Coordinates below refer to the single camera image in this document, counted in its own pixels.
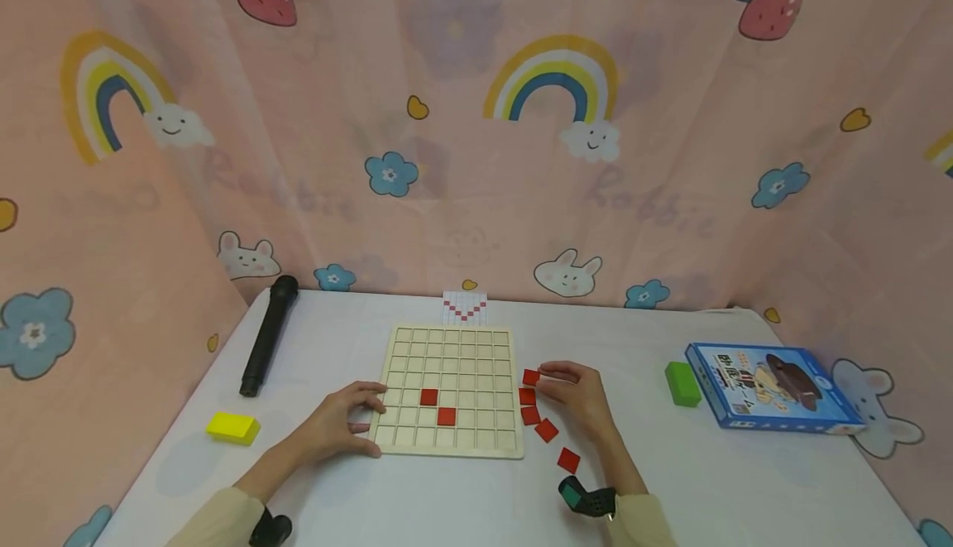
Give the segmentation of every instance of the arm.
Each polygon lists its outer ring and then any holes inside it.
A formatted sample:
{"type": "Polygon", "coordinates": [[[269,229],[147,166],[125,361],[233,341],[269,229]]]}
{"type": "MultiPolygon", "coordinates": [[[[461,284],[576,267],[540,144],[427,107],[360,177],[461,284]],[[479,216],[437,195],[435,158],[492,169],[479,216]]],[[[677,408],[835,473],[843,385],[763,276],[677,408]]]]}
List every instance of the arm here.
{"type": "Polygon", "coordinates": [[[338,453],[364,453],[381,457],[381,449],[354,434],[368,425],[347,422],[358,406],[378,413],[386,408],[377,394],[386,386],[355,382],[328,395],[301,426],[261,455],[236,484],[208,499],[166,547],[246,547],[267,503],[288,477],[306,464],[338,453]]]}
{"type": "Polygon", "coordinates": [[[614,487],[615,518],[609,523],[613,547],[676,547],[658,498],[650,495],[639,469],[615,427],[600,373],[572,361],[550,361],[539,372],[541,395],[562,404],[596,448],[603,477],[614,487]]]}

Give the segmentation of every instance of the blue game box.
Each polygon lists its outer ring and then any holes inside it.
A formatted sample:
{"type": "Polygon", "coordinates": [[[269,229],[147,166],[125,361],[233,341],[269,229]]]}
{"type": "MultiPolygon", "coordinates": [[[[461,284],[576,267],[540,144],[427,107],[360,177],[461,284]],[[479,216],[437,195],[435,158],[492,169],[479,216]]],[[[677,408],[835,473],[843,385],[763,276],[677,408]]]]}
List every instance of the blue game box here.
{"type": "Polygon", "coordinates": [[[726,429],[846,435],[865,427],[804,348],[695,342],[685,357],[726,429]]]}

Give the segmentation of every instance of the rainbow print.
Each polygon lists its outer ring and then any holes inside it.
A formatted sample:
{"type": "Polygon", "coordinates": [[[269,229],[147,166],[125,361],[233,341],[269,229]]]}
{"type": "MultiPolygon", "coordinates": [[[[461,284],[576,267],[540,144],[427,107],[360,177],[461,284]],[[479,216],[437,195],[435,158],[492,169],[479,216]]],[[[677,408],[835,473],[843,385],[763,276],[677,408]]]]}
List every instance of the rainbow print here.
{"type": "Polygon", "coordinates": [[[930,146],[923,158],[927,158],[930,164],[946,172],[946,176],[953,177],[953,131],[943,135],[936,144],[930,146]]]}
{"type": "Polygon", "coordinates": [[[595,41],[572,34],[548,36],[507,60],[483,103],[483,117],[519,121],[535,90],[558,85],[576,101],[573,121],[608,121],[617,79],[612,55],[595,41]]]}
{"type": "Polygon", "coordinates": [[[80,34],[67,46],[60,88],[69,133],[89,165],[122,148],[109,117],[113,96],[127,92],[143,114],[175,103],[169,82],[149,59],[102,31],[80,34]]]}

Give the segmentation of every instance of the red square tile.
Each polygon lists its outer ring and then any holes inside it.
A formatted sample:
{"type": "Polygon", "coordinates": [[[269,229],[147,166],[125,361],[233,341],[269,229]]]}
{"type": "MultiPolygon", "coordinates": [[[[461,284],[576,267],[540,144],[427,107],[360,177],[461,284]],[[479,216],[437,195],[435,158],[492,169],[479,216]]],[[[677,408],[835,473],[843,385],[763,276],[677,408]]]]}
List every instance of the red square tile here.
{"type": "Polygon", "coordinates": [[[520,404],[523,406],[535,404],[535,390],[533,388],[520,388],[520,404]]]}
{"type": "Polygon", "coordinates": [[[532,369],[523,370],[523,385],[534,386],[539,381],[539,372],[532,369]]]}
{"type": "Polygon", "coordinates": [[[544,418],[539,425],[537,425],[537,433],[540,438],[546,443],[553,441],[553,438],[556,438],[559,435],[559,429],[556,428],[556,425],[553,425],[553,422],[544,418]]]}
{"type": "Polygon", "coordinates": [[[420,406],[437,406],[437,390],[421,390],[420,406]]]}
{"type": "Polygon", "coordinates": [[[579,454],[569,448],[563,448],[563,451],[559,454],[557,464],[569,471],[570,474],[576,474],[576,469],[579,468],[579,454]]]}
{"type": "Polygon", "coordinates": [[[457,409],[437,409],[437,424],[453,427],[457,423],[457,409]]]}
{"type": "Polygon", "coordinates": [[[527,406],[520,409],[523,416],[523,425],[535,425],[539,422],[539,410],[534,406],[527,406]]]}

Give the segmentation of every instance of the yellow block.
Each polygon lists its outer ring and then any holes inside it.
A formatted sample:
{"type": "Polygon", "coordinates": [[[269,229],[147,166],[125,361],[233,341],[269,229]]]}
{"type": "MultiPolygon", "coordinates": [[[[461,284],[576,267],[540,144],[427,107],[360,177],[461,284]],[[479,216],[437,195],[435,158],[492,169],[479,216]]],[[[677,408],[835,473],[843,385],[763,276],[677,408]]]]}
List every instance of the yellow block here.
{"type": "Polygon", "coordinates": [[[214,439],[219,441],[251,446],[251,442],[255,441],[259,429],[261,429],[261,425],[253,416],[215,413],[212,420],[208,422],[205,433],[212,435],[214,439]]]}

